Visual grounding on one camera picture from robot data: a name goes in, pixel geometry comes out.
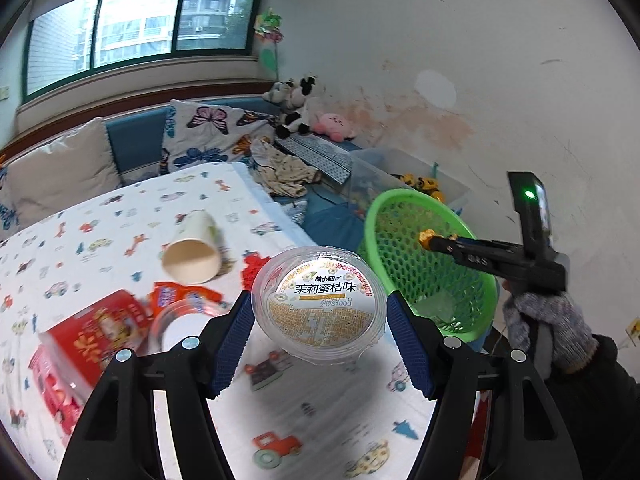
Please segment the grey knit gloved hand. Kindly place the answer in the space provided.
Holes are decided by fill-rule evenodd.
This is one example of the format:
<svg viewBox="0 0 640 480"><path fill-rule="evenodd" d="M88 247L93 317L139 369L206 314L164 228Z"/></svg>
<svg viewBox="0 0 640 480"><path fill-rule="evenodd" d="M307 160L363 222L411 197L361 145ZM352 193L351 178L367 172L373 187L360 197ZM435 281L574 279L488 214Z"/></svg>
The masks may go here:
<svg viewBox="0 0 640 480"><path fill-rule="evenodd" d="M555 368L574 373L585 367L598 348L582 310L567 292L542 296L506 282L510 297L502 312L513 349L524 351L546 380Z"/></svg>

